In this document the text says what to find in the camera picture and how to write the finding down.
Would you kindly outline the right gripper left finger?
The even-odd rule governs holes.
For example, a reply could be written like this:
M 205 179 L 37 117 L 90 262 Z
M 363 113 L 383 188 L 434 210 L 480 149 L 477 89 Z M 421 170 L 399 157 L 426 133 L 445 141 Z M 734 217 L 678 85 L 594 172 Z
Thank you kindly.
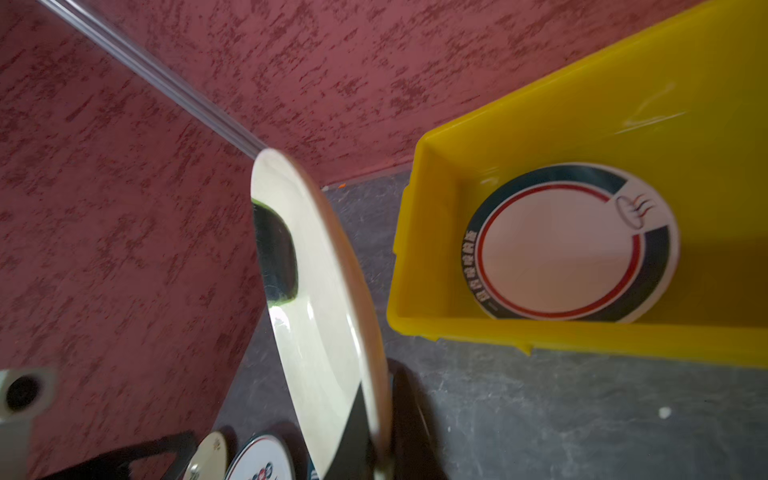
M 324 479 L 373 479 L 378 454 L 376 436 L 380 430 L 379 411 L 366 394 L 363 383 L 358 385 L 351 409 L 341 432 Z

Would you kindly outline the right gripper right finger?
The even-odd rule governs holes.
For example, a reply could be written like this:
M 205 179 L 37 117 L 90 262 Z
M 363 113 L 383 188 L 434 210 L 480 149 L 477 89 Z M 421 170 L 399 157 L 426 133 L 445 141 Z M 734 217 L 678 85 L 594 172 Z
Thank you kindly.
M 447 479 L 433 447 L 417 385 L 404 364 L 388 360 L 391 377 L 394 479 Z

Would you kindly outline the cream plate black blotches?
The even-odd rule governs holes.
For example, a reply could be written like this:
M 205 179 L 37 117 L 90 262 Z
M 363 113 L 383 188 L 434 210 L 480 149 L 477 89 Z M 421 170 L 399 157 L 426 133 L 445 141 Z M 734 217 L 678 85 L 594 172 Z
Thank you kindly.
M 358 385 L 379 411 L 373 479 L 393 476 L 393 407 L 375 307 L 354 250 L 321 189 L 265 149 L 251 174 L 258 263 L 291 400 L 318 476 L 330 465 Z

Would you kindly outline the cream plate calligraphy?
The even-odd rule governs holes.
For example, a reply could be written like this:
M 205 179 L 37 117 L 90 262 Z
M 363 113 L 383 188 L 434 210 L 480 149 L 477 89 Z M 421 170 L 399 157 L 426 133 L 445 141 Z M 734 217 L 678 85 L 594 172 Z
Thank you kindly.
M 184 471 L 183 480 L 223 480 L 229 465 L 226 437 L 219 431 L 211 432 L 198 445 Z

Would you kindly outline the green red ring steam plate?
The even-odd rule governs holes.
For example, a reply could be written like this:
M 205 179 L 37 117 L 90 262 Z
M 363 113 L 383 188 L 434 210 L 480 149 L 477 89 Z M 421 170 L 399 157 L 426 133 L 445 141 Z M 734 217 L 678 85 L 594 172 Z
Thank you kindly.
M 563 163 L 521 174 L 470 217 L 460 261 L 495 319 L 631 323 L 666 292 L 681 253 L 664 198 L 626 171 Z

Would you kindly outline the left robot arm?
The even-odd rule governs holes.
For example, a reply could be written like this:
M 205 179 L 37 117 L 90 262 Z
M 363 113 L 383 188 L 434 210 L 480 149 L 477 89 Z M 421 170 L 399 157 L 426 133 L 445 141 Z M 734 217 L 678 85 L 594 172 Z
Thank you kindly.
M 194 432 L 185 431 L 103 453 L 47 475 L 44 480 L 131 479 L 130 465 L 133 462 L 166 453 L 173 454 L 174 459 L 162 479 L 182 479 L 196 451 Z

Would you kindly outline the yellow plastic bin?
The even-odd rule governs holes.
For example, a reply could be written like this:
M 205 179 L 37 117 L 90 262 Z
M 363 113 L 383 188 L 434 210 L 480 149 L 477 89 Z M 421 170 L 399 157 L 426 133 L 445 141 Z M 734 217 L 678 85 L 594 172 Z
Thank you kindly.
M 495 319 L 466 286 L 479 204 L 563 163 L 633 174 L 675 215 L 675 275 L 631 323 Z M 393 250 L 387 319 L 404 335 L 765 367 L 766 3 L 704 2 L 428 132 Z

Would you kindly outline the white plate red characters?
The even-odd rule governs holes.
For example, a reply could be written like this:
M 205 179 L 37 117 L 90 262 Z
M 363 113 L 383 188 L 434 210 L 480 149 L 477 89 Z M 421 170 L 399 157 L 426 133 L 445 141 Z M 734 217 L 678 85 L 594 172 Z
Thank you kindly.
M 263 434 L 249 440 L 229 466 L 226 480 L 294 480 L 295 468 L 285 443 Z

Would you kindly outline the left corner aluminium post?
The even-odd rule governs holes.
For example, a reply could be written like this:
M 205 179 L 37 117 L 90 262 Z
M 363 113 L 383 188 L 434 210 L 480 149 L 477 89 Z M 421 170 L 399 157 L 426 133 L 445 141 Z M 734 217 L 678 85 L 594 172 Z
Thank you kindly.
M 81 1 L 40 3 L 250 158 L 267 148 L 242 124 Z

